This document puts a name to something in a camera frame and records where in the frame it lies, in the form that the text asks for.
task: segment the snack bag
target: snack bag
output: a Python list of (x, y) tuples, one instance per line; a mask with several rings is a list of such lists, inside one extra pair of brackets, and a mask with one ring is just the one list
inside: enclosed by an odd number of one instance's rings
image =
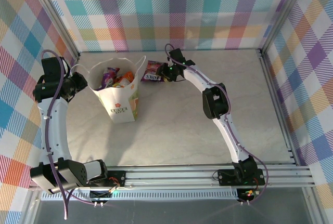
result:
[(113, 85), (114, 79), (117, 77), (117, 73), (119, 71), (119, 68), (111, 68), (107, 67), (104, 69), (103, 78), (101, 87), (99, 90), (111, 87)]
[(148, 60), (147, 68), (141, 81), (157, 81), (163, 82), (164, 79), (161, 76), (156, 75), (157, 68), (163, 65), (163, 62)]

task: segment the robotic arm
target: robotic arm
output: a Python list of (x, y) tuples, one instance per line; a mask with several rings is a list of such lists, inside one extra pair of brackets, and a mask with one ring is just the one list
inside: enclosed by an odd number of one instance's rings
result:
[[(180, 75), (190, 81), (199, 91), (202, 92), (203, 111), (209, 119), (219, 128), (231, 154), (234, 169), (231, 171), (219, 170), (219, 184), (221, 186), (237, 186), (250, 182), (253, 177), (263, 178), (263, 172), (258, 169), (253, 157), (244, 149), (240, 142), (237, 129), (233, 123), (231, 114), (229, 113), (228, 99), (225, 95), (225, 86), (220, 83), (219, 86), (211, 81), (202, 73), (198, 73), (199, 69), (191, 60), (185, 60), (180, 49), (169, 52), (173, 61), (172, 66), (167, 63), (160, 66), (157, 75), (163, 76), (168, 81), (176, 81)], [(38, 167), (30, 170), (31, 178), (43, 190), (50, 194), (59, 192), (59, 187), (51, 170), (45, 143), (45, 121), (47, 119), (46, 112), (49, 108), (52, 97), (59, 85), (60, 76), (64, 76), (60, 71), (60, 64), (57, 58), (47, 58), (42, 60), (44, 75), (39, 79), (33, 92), (35, 100), (38, 102), (38, 108), (42, 119), (42, 154)], [(77, 187), (93, 187), (93, 186), (113, 186), (108, 181), (110, 175), (102, 160), (95, 160), (89, 163), (79, 163), (71, 159), (71, 155), (67, 143), (66, 133), (66, 112), (68, 103), (76, 93), (83, 90), (87, 86), (85, 78), (77, 72), (72, 75), (67, 65), (67, 73), (64, 77), (60, 93), (53, 105), (51, 117), (49, 120), (49, 142), (50, 151), (57, 173), (61, 180), (61, 184), (65, 190)], [(125, 175), (118, 175), (124, 183)], [(264, 185), (264, 180), (260, 180), (260, 185)]]

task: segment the colorful plaid wall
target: colorful plaid wall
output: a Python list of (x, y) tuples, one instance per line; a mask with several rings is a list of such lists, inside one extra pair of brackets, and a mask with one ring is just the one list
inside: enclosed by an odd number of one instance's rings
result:
[(82, 51), (258, 48), (285, 0), (53, 0)]
[(268, 55), (293, 143), (333, 223), (333, 0), (297, 0)]
[(41, 148), (40, 53), (73, 59), (38, 0), (0, 0), (0, 223), (17, 223)]

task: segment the floor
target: floor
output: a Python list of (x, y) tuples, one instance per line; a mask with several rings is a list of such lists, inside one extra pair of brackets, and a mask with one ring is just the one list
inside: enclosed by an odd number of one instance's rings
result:
[[(80, 64), (90, 69), (110, 58), (136, 62), (143, 55), (147, 60), (166, 60), (164, 52), (86, 52)], [(264, 161), (289, 161), (255, 50), (184, 51), (183, 55), (210, 79), (225, 84), (246, 148)], [(88, 76), (81, 67), (78, 71)], [(107, 166), (231, 162), (222, 135), (203, 113), (201, 92), (188, 81), (140, 82), (138, 118), (124, 124), (113, 124), (86, 88), (69, 104), (67, 132), (72, 158), (80, 162), (103, 159)]]

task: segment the wall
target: wall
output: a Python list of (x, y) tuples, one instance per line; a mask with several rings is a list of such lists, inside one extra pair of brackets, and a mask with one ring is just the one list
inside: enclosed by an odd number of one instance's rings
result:
[(0, 223), (17, 223), (41, 148), (32, 90), (42, 75), (40, 53), (73, 62), (38, 0), (0, 0)]
[(258, 48), (285, 0), (53, 0), (82, 51)]
[(297, 0), (268, 55), (293, 143), (333, 223), (333, 0)]

